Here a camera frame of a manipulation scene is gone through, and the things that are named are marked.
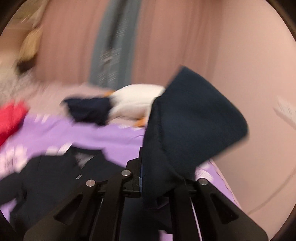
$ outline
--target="beige object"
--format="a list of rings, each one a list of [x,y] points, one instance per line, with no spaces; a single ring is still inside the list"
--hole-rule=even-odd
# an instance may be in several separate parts
[[[31,60],[38,52],[40,39],[42,36],[42,27],[33,29],[25,38],[19,54],[19,62]]]
[[[0,36],[0,65],[12,67],[19,59],[20,49],[24,39],[40,22],[48,0],[43,0],[40,8],[26,21],[16,21],[14,18],[4,29]]]

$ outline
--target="lavender shirt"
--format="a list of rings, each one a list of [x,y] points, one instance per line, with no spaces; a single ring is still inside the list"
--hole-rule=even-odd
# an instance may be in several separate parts
[[[126,166],[127,161],[137,158],[142,146],[144,128],[132,128],[110,124],[97,126],[75,123],[71,119],[48,115],[27,115],[22,128],[11,136],[0,149],[0,178],[20,172],[34,156],[41,154],[63,155],[71,146],[84,149],[102,149],[107,160]],[[217,167],[210,161],[196,170],[196,177],[204,177],[234,203]],[[14,208],[15,201],[1,207],[6,219]],[[162,235],[162,240],[172,240],[171,235]]]

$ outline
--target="metal bolt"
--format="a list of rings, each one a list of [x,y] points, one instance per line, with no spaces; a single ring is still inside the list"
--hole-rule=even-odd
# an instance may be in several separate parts
[[[96,181],[95,180],[88,180],[88,181],[86,181],[86,185],[88,186],[88,187],[93,187],[94,185],[96,184]]]
[[[200,179],[198,179],[198,182],[199,182],[200,185],[202,185],[202,186],[205,186],[205,185],[208,184],[208,181],[207,181],[207,179],[205,179],[205,178],[200,178]]]
[[[130,170],[123,170],[123,171],[121,172],[121,175],[123,175],[123,176],[125,176],[125,177],[129,176],[130,174],[131,174],[131,171],[130,171]]]

